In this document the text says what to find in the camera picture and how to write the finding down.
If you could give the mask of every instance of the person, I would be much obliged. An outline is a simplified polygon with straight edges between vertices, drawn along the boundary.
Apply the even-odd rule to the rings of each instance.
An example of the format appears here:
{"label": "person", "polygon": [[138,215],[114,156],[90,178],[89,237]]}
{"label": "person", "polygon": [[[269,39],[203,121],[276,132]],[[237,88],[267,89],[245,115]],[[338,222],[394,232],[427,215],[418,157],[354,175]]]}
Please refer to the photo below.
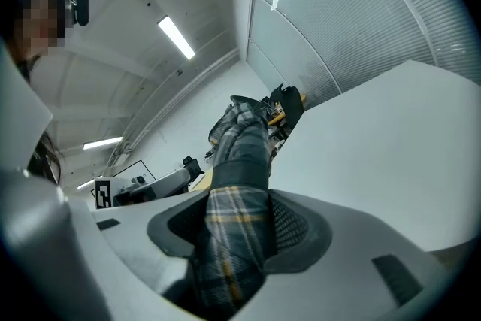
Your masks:
{"label": "person", "polygon": [[264,263],[276,253],[268,105],[236,95],[231,101],[209,133],[214,169],[195,248],[199,311],[210,321],[230,319],[257,293]]}
{"label": "person", "polygon": [[[30,73],[37,60],[49,48],[58,47],[71,27],[69,0],[19,0],[12,23],[2,32],[5,46],[30,83]],[[44,132],[35,148],[28,170],[59,184],[62,176],[59,156],[50,136]]]}

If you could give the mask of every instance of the plaid trousers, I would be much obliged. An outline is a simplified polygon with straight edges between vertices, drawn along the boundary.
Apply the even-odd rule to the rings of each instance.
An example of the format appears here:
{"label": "plaid trousers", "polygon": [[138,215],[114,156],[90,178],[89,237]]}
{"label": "plaid trousers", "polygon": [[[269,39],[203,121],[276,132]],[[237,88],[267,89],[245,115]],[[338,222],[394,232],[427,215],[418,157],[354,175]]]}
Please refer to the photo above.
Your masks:
{"label": "plaid trousers", "polygon": [[[213,173],[230,161],[265,166],[267,173],[265,107],[248,98],[231,100],[234,104],[209,134],[216,145]],[[214,186],[196,247],[196,280],[205,318],[225,320],[241,309],[263,284],[264,261],[275,253],[267,190],[243,186],[238,179],[231,186]]]}

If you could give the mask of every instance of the black strap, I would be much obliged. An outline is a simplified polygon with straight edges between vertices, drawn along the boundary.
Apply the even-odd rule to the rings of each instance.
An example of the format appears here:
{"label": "black strap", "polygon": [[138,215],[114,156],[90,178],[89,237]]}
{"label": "black strap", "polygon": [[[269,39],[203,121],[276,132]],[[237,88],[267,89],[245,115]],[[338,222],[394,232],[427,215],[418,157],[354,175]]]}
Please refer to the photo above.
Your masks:
{"label": "black strap", "polygon": [[221,163],[213,170],[210,189],[226,186],[251,186],[267,189],[269,186],[268,167],[243,160]]}
{"label": "black strap", "polygon": [[108,220],[97,222],[97,226],[100,230],[109,229],[117,225],[120,225],[120,222],[115,218],[109,218]]}
{"label": "black strap", "polygon": [[403,306],[421,292],[421,284],[398,257],[389,254],[374,258],[372,262],[389,288],[398,307]]}
{"label": "black strap", "polygon": [[23,79],[25,79],[27,83],[30,83],[30,70],[29,70],[29,64],[27,63],[27,61],[23,60],[17,63],[17,68],[19,69],[21,75],[23,76]]}

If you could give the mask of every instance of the ceiling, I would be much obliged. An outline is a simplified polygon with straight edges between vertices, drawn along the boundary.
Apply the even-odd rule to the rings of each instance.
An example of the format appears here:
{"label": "ceiling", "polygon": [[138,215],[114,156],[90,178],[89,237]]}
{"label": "ceiling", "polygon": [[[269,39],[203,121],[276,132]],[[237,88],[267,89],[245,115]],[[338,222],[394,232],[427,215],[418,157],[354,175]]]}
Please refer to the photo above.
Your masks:
{"label": "ceiling", "polygon": [[[236,47],[231,0],[90,0],[89,9],[89,24],[75,26],[32,72],[32,88],[53,113],[47,131],[62,153],[67,193],[100,175],[112,154],[83,143],[142,127]],[[157,26],[165,15],[196,52],[190,61]]]}

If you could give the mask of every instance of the desk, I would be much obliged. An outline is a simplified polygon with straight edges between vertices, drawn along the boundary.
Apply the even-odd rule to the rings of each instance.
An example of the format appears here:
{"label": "desk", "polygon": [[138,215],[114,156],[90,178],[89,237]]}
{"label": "desk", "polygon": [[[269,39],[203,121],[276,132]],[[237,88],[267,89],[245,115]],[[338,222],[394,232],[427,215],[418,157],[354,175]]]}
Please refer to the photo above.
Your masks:
{"label": "desk", "polygon": [[[307,95],[306,95],[306,94],[301,94],[302,104],[304,104],[304,103],[306,102],[306,99],[307,99]],[[286,117],[286,114],[285,114],[284,112],[282,112],[281,114],[277,115],[275,118],[272,118],[272,119],[268,122],[268,125],[269,125],[269,126],[275,126],[276,123],[280,122],[280,121],[283,120],[285,117]]]}
{"label": "desk", "polygon": [[423,250],[476,236],[481,89],[408,61],[306,111],[269,187],[370,213]]}
{"label": "desk", "polygon": [[190,192],[203,191],[208,189],[212,184],[212,173],[213,167],[205,172],[204,177],[195,186],[192,187]]}

